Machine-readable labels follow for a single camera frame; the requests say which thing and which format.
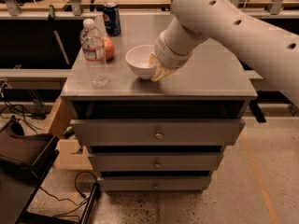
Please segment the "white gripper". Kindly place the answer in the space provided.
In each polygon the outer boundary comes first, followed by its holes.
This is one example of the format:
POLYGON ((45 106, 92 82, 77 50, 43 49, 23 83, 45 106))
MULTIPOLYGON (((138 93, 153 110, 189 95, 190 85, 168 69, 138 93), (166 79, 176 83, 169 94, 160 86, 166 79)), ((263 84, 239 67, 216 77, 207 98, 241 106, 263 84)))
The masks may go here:
POLYGON ((166 31, 159 34, 154 43, 154 53, 149 56, 149 67, 159 65, 156 67, 155 73, 150 79, 153 82, 157 82, 165 77, 168 77, 175 73, 177 69, 185 65, 185 63, 191 58, 192 52, 188 52, 186 55, 177 54, 172 51, 165 42, 166 31))

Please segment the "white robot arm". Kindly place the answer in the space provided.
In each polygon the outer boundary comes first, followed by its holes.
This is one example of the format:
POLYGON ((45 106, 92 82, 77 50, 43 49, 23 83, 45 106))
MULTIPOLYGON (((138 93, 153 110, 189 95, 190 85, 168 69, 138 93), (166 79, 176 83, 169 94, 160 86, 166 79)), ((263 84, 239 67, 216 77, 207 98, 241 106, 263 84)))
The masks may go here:
POLYGON ((299 105, 299 35, 257 20, 229 0, 172 0, 173 20, 149 60, 157 81, 176 72, 212 38, 299 105))

